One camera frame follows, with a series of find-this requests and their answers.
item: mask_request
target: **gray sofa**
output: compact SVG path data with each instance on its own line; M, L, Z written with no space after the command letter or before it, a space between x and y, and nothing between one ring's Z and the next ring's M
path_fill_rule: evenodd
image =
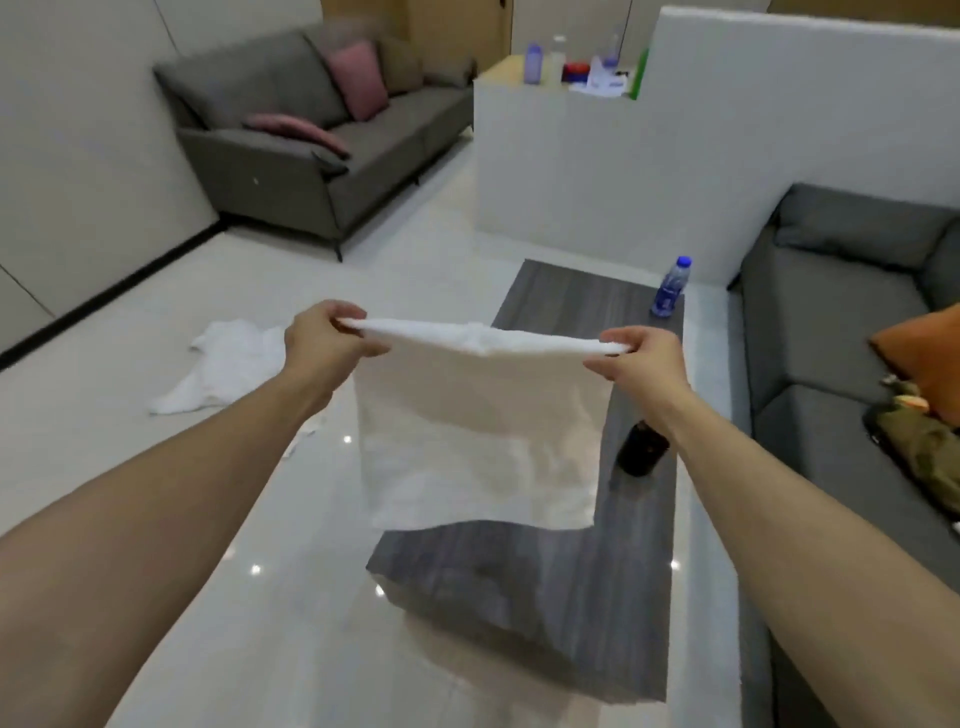
M350 119L322 54L384 33L376 18L334 19L155 69L217 211L316 234L342 261L340 242L473 123L471 60L426 72L422 89L393 96L370 121ZM243 128L248 115L267 112L331 130L351 158Z
M960 539L861 422L888 399L867 338L960 301L960 211L794 185L738 286L756 439L960 592ZM779 728L835 725L770 646Z

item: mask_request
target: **hand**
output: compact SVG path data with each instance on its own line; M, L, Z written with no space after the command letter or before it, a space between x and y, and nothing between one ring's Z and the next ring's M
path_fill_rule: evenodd
M680 339L662 328L624 327L607 329L600 341L627 344L634 351L593 356L584 366L624 390L647 424L669 437L666 416L676 403L693 395Z
M386 344L341 326L340 318L365 319L367 312L346 301L322 301L297 314L283 334L287 359L281 375L314 398L311 416L329 404L333 392L347 381L361 358L390 350Z

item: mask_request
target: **pink pillow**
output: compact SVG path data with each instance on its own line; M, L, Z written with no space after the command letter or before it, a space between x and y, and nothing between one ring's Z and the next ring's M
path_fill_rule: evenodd
M244 126L258 132L271 133L274 136L285 136L288 139L320 144L340 159L350 158L350 151L343 139L298 116L289 116L285 113L255 113L247 117Z
M368 121L390 104L383 84L376 50L368 40L361 40L326 56L333 81L340 89L347 110L356 121Z

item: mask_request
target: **bottle on counter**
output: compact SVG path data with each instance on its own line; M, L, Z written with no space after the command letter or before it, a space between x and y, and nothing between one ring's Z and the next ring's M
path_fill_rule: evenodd
M527 46L527 54L523 58L523 82L530 85L540 83L540 72L543 68L543 49L536 43Z
M604 68L611 73L616 72L616 67L620 64L620 33L613 33L600 58Z
M546 83L559 86L564 82L564 64L566 63L566 36L553 36L553 46L550 49L549 69L546 72Z
M665 319L673 313L673 309L677 306L677 299L684 292L686 282L690 280L691 262L689 257L681 255L670 272L663 277L663 283L660 284L657 295L654 297L654 304L650 307L650 312L654 316Z
M669 449L670 441L641 420L630 429L616 464L627 475L643 477L653 472Z

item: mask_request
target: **plastic bottle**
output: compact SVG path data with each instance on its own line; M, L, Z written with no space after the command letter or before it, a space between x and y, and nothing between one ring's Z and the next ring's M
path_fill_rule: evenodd
M523 82L538 85L540 71L543 68L543 49L536 43L527 46L527 55L523 59Z
M616 67L620 64L620 33L614 33L611 36L600 58L604 68L611 73L616 71Z
M546 82L552 86L559 86L564 81L564 64L566 63L566 36L553 36L553 48L550 52L550 70Z
M663 283L660 284L657 295L654 297L654 304L650 307L650 312L654 316L665 319L673 313L677 299L684 292L686 282L690 280L691 262L686 255L681 255L670 272L663 277Z

